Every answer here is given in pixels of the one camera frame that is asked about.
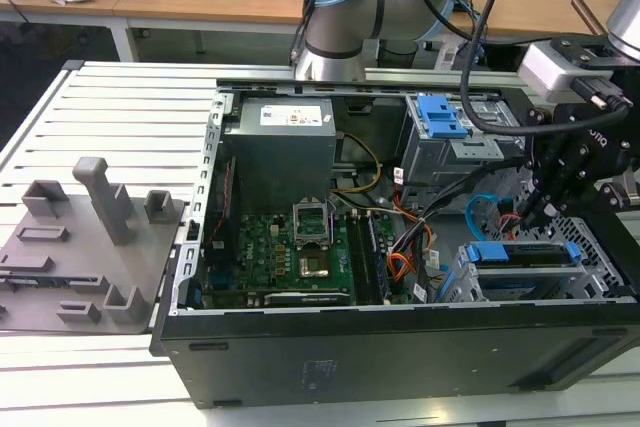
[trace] slotted metal surface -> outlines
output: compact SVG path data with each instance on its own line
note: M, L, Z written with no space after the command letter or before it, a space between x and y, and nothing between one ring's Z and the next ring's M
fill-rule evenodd
M106 157L109 178L125 182L132 196L157 186L189 201L215 79L265 73L287 75L279 68L112 63L61 74L0 154L0 245L24 213L20 197L31 180L60 180L68 193L82 193L70 176L81 155ZM456 81L447 75L437 83ZM0 425L640 424L637 350L564 392L199 411L168 359L147 352L150 340L0 332Z

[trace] blue cable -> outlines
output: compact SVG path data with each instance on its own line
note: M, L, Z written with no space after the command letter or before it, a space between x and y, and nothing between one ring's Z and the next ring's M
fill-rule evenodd
M488 200L489 202L493 202L494 204L497 204L500 201L495 195L478 194L471 197L471 200L469 200L467 207L464 209L464 220L467 222L467 227L469 227L469 230L477 240L486 242L487 238L482 235L482 232L480 232L480 230L478 230L476 224L473 223L473 217L471 217L471 207L473 207L474 202L480 199Z

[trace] desk leg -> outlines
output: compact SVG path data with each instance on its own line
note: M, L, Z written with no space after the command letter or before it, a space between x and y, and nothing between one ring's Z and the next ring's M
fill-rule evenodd
M136 42L131 33L131 29L120 25L109 28L113 36L113 43L116 44L120 62L140 62L138 49L136 48Z

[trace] power supply label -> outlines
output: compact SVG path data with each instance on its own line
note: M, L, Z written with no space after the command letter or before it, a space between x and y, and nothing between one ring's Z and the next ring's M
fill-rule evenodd
M260 125L322 127L322 111L319 105L265 105Z

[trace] wooden table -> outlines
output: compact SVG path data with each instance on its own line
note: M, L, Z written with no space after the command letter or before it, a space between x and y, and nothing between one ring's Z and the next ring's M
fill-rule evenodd
M474 0L481 10L486 0ZM586 0L605 23L618 0ZM14 0L30 21L108 27L122 61L138 60L131 28L234 31L289 34L302 12L302 0L92 0L59 6L49 0ZM0 0L0 20L20 21L7 0ZM452 22L470 27L466 15ZM522 37L559 31L587 32L569 0L497 0L490 34Z

